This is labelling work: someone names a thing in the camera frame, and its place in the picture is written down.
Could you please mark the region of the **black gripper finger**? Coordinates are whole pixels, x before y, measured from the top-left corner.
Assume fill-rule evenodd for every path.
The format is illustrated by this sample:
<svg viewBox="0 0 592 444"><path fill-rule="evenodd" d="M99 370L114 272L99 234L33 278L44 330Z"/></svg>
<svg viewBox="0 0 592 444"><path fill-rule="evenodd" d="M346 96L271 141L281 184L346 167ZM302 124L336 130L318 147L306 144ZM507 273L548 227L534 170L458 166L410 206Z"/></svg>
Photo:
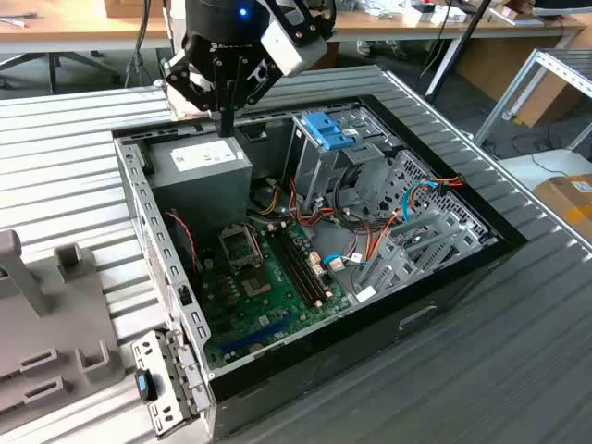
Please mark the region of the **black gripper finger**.
<svg viewBox="0 0 592 444"><path fill-rule="evenodd" d="M246 105L255 105L281 78L281 71L269 55L259 61L240 58L235 80L230 83L227 114L227 136L234 133L234 120Z"/></svg>
<svg viewBox="0 0 592 444"><path fill-rule="evenodd" d="M184 99L206 112L215 121L217 134L228 137L228 105L225 103L225 89L218 89L216 82L207 80L197 72L191 77L191 62L185 50L180 49L170 59L163 59L161 68L167 84Z"/></svg>

